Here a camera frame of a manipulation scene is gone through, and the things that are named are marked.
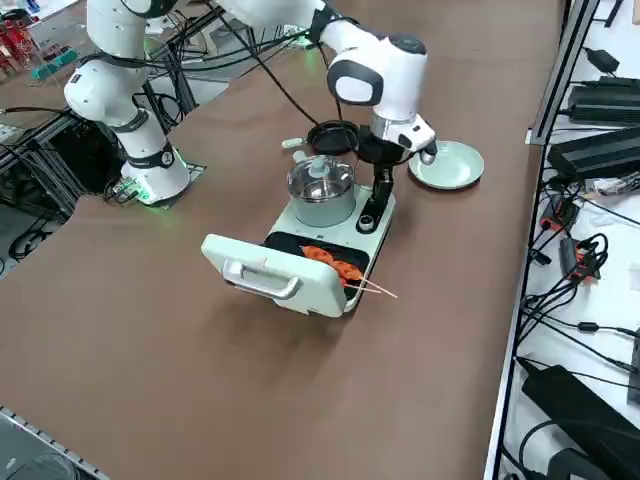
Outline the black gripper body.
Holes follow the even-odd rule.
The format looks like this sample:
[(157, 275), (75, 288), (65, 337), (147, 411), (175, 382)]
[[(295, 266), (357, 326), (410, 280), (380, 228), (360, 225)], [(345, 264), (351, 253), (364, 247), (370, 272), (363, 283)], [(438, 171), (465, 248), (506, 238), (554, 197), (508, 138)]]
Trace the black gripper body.
[(370, 130), (358, 131), (358, 158), (376, 167), (392, 168), (407, 161), (404, 147), (379, 139)]

